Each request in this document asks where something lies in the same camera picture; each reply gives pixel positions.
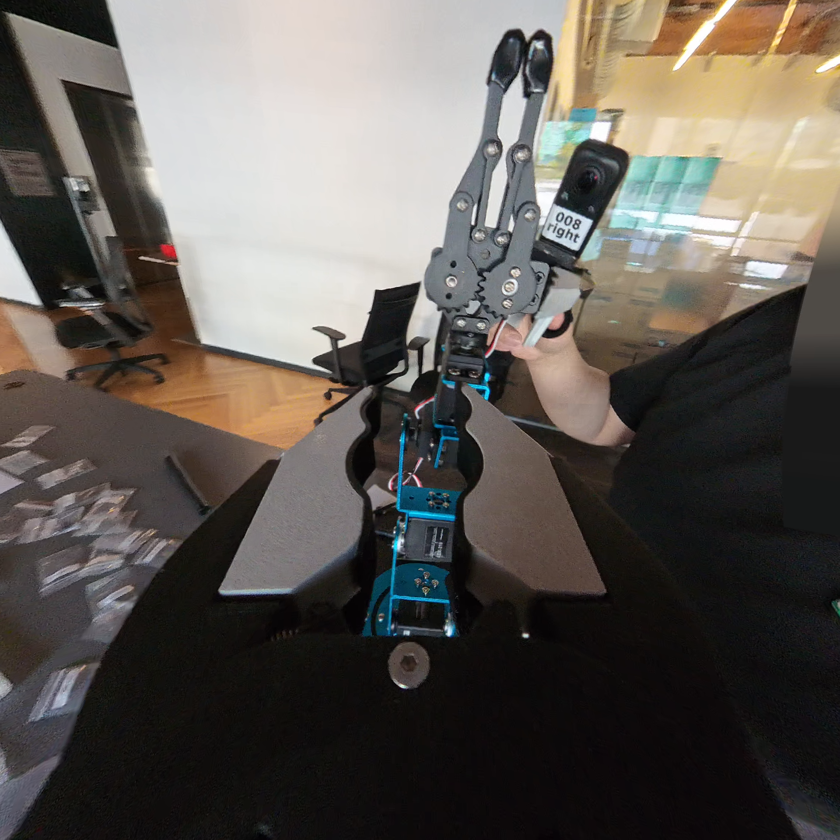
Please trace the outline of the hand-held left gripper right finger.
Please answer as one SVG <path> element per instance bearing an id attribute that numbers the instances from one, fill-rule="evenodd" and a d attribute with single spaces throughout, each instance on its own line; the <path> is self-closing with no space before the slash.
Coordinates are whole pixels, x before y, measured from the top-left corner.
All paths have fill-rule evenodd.
<path id="1" fill-rule="evenodd" d="M 606 595 L 550 456 L 471 387 L 458 395 L 458 470 L 465 587 L 478 602 Z"/>

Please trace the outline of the person's right hand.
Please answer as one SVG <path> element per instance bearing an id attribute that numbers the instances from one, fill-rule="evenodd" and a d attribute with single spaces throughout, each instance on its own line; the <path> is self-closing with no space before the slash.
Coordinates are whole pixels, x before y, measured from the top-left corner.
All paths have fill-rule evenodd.
<path id="1" fill-rule="evenodd" d="M 527 345 L 526 338 L 532 326 L 530 316 L 523 316 L 516 324 L 507 322 L 497 332 L 499 347 L 541 374 L 564 379 L 586 374 L 589 365 L 583 360 L 574 339 L 572 312 L 555 317 L 538 341 Z"/>

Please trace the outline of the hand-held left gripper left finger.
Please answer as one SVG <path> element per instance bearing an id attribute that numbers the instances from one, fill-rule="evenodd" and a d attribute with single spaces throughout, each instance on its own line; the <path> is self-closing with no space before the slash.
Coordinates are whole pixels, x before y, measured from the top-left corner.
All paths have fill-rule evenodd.
<path id="1" fill-rule="evenodd" d="M 352 599 L 375 563 L 369 546 L 380 393 L 366 386 L 280 459 L 219 586 L 227 598 Z"/>

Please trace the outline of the person's dark clothing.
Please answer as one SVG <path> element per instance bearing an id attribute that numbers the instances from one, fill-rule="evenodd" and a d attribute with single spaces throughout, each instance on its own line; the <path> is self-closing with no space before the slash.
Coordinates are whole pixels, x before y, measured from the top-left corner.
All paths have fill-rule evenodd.
<path id="1" fill-rule="evenodd" d="M 838 838 L 838 537 L 783 525 L 783 419 L 806 286 L 614 373 L 635 433 L 610 503 L 715 649 L 794 824 Z"/>

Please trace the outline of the pile of clear screw bags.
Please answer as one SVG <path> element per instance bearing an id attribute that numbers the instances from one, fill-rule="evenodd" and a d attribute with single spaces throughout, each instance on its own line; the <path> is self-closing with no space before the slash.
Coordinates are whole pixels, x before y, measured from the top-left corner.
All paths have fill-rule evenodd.
<path id="1" fill-rule="evenodd" d="M 35 493 L 2 508 L 3 558 L 23 563 L 14 605 L 46 646 L 19 678 L 12 662 L 2 666 L 2 715 L 9 708 L 30 727 L 78 714 L 106 650 L 182 544 L 138 523 L 138 488 L 91 483 L 89 458 L 54 464 L 41 454 L 36 445 L 55 431 L 35 425 L 2 443 L 2 492 Z"/>

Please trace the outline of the black screwdriver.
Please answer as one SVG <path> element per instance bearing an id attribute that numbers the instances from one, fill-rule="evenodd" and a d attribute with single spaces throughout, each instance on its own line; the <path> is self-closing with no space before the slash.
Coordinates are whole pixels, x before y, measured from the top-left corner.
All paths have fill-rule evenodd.
<path id="1" fill-rule="evenodd" d="M 164 464 L 174 478 L 175 482 L 183 489 L 185 494 L 191 499 L 197 511 L 205 516 L 213 510 L 213 506 L 205 498 L 193 478 L 188 471 L 173 453 L 166 453 L 164 456 Z"/>

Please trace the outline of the blue toy robot arm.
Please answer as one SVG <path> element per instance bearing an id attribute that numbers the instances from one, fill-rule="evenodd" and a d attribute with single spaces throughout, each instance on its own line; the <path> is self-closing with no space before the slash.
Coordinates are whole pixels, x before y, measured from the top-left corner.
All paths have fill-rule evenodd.
<path id="1" fill-rule="evenodd" d="M 441 312 L 434 396 L 402 417 L 390 570 L 374 584 L 366 637 L 456 637 L 464 624 L 453 567 L 461 491 L 424 486 L 423 465 L 455 468 L 461 396 L 490 398 L 490 330 L 533 310 L 549 270 L 532 262 L 540 217 L 533 144 L 553 69 L 552 37 L 520 29 L 500 39 L 486 80 L 479 141 L 448 205 L 444 242 L 424 276 Z"/>

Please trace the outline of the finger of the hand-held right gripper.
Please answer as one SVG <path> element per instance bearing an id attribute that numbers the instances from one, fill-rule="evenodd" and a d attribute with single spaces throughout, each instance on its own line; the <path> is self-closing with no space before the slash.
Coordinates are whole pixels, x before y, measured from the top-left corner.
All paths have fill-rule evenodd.
<path id="1" fill-rule="evenodd" d="M 568 312 L 585 288 L 585 269 L 551 268 L 543 296 L 544 312 Z"/>

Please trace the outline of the dark grey desk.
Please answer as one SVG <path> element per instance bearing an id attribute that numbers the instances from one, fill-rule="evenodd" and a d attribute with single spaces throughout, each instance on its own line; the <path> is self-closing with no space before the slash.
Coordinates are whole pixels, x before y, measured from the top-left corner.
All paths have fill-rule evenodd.
<path id="1" fill-rule="evenodd" d="M 47 374 L 15 371 L 2 375 L 1 443 L 35 425 L 55 432 L 36 449 L 54 464 L 87 458 L 98 471 L 91 483 L 110 481 L 136 487 L 138 523 L 187 538 L 204 521 L 175 482 L 164 456 L 182 462 L 213 508 L 224 503 L 279 450 L 200 423 L 125 402 Z M 2 508 L 35 493 L 26 486 L 2 492 Z M 9 563 L 2 551 L 1 669 L 12 662 L 12 677 L 24 676 L 46 646 L 35 641 L 14 597 L 24 593 L 23 563 Z M 61 761 L 78 714 L 30 727 L 7 708 L 2 715 L 2 838 L 20 827 L 38 794 Z"/>

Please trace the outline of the person's right forearm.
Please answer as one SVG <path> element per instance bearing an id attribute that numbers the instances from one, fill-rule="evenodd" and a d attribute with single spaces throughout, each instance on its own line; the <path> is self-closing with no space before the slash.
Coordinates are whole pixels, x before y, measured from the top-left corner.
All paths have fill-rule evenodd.
<path id="1" fill-rule="evenodd" d="M 603 447 L 629 445 L 634 439 L 635 432 L 611 405 L 611 386 L 605 372 L 589 365 L 583 376 L 564 379 L 528 370 L 543 411 L 563 434 Z"/>

